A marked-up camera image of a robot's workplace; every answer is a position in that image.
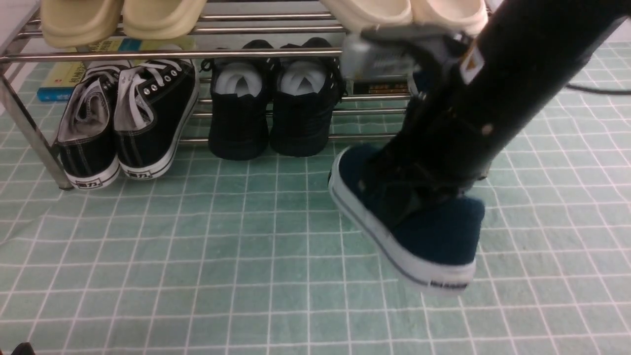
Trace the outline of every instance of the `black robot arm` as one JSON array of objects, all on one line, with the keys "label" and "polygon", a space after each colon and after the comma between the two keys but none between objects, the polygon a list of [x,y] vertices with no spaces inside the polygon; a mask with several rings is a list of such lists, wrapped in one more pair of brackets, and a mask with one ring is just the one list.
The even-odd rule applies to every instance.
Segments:
[{"label": "black robot arm", "polygon": [[629,14],[629,0],[505,0],[472,43],[427,25],[400,36],[365,30],[363,39],[405,48],[438,78],[365,169],[367,188],[396,166],[429,204],[466,191]]}]

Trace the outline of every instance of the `navy blue sneaker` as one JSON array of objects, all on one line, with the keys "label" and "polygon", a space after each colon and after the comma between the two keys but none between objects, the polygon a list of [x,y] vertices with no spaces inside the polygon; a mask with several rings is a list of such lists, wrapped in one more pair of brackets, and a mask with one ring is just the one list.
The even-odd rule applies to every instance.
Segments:
[{"label": "navy blue sneaker", "polygon": [[[409,186],[382,183],[376,193],[366,193],[362,172],[379,149],[359,145],[341,152],[333,163],[329,192],[338,208],[375,241],[383,255],[405,279],[421,291],[459,294],[473,280],[484,204],[459,197],[421,212],[404,215],[415,196]],[[395,200],[394,214],[383,200]]]}]

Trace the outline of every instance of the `beige slipper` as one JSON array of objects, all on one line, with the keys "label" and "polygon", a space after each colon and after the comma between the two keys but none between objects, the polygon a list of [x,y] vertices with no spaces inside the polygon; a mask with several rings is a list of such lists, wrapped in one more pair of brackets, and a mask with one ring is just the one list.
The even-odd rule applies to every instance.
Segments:
[{"label": "beige slipper", "polygon": [[42,0],[44,40],[55,48],[104,40],[116,31],[122,4],[123,0]]},{"label": "beige slipper", "polygon": [[416,22],[434,22],[478,35],[488,22],[484,0],[411,0]]},{"label": "beige slipper", "polygon": [[320,0],[349,31],[372,25],[405,25],[412,22],[410,0]]},{"label": "beige slipper", "polygon": [[174,39],[195,27],[205,4],[206,0],[126,0],[123,30],[137,39]]}]

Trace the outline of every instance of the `sneaker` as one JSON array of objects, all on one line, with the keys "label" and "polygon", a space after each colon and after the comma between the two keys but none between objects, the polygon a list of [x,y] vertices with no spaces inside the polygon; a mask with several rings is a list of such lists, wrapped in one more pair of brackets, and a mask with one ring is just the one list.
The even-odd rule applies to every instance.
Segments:
[{"label": "sneaker", "polygon": [[[330,48],[322,38],[302,48]],[[283,48],[301,48],[288,44]],[[346,82],[335,57],[291,58],[281,62],[274,94],[270,146],[282,155],[310,157],[329,141],[333,109],[346,92]]]},{"label": "sneaker", "polygon": [[155,59],[121,73],[114,131],[127,176],[147,180],[166,173],[198,97],[198,72],[190,60]]},{"label": "sneaker", "polygon": [[75,188],[104,188],[120,173],[113,116],[119,75],[128,68],[127,61],[92,62],[68,100],[56,140]]},{"label": "sneaker", "polygon": [[[272,49],[265,40],[253,40],[244,49]],[[202,70],[212,71],[210,95],[213,119],[208,147],[217,157],[249,160],[269,143],[266,109],[273,93],[277,59],[207,59]]]},{"label": "sneaker", "polygon": [[389,169],[379,180],[364,179],[378,152],[359,145],[337,156],[329,177],[333,201],[404,280],[421,291],[461,293],[475,274],[484,204],[460,197],[421,209],[421,197],[398,177],[400,169]]}]

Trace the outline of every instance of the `shoe rack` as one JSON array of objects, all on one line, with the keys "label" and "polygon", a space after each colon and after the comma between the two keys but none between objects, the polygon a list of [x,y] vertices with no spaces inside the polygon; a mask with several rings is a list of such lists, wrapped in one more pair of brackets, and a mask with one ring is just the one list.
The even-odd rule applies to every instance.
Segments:
[{"label": "shoe rack", "polygon": [[[199,23],[209,22],[248,22],[263,21],[269,23],[265,26],[248,26],[230,27],[230,28],[212,28],[212,27],[196,27],[191,31],[191,35],[282,35],[289,33],[341,33],[344,28],[339,25],[318,25],[318,21],[334,20],[330,13],[294,13],[294,14],[252,14],[252,15],[202,15],[198,20]],[[274,23],[277,21],[307,21],[309,25],[300,26],[279,26]],[[15,90],[11,86],[10,80],[5,76],[9,66],[13,63],[23,65],[23,63],[42,63],[42,62],[70,62],[81,61],[89,63],[90,61],[104,61],[116,59],[159,59],[165,57],[179,57],[189,59],[206,59],[219,57],[320,57],[320,56],[338,56],[341,53],[340,48],[333,49],[271,49],[271,50],[245,50],[245,49],[215,49],[204,51],[143,51],[143,52],[90,52],[87,48],[77,48],[78,52],[74,53],[35,53],[23,54],[22,50],[29,40],[42,38],[42,31],[39,29],[41,20],[38,17],[38,11],[35,10],[31,16],[22,21],[22,25],[15,29],[12,33],[13,39],[8,40],[4,45],[0,44],[0,102],[4,105],[8,114],[11,116],[16,126],[24,134],[40,157],[44,166],[54,178],[55,182],[62,190],[71,190],[73,187],[67,179],[63,168],[57,158],[58,147],[55,142],[49,142],[42,134],[39,127],[28,112],[24,103],[20,100]],[[115,33],[116,36],[124,36],[119,28]],[[202,80],[202,83],[209,82],[209,79]],[[209,97],[202,97],[199,100],[198,110],[208,108],[212,104]],[[343,102],[366,102],[378,100],[407,100],[409,95],[406,94],[387,94],[387,95],[349,95],[343,98]],[[361,116],[361,115],[401,115],[405,112],[405,108],[374,108],[374,109],[336,109],[334,116]],[[193,117],[199,119],[212,119],[212,113],[208,111],[197,111]],[[390,133],[369,134],[369,135],[331,135],[330,140],[386,140],[394,135]],[[180,144],[196,144],[207,143],[207,137],[183,137]]]}]

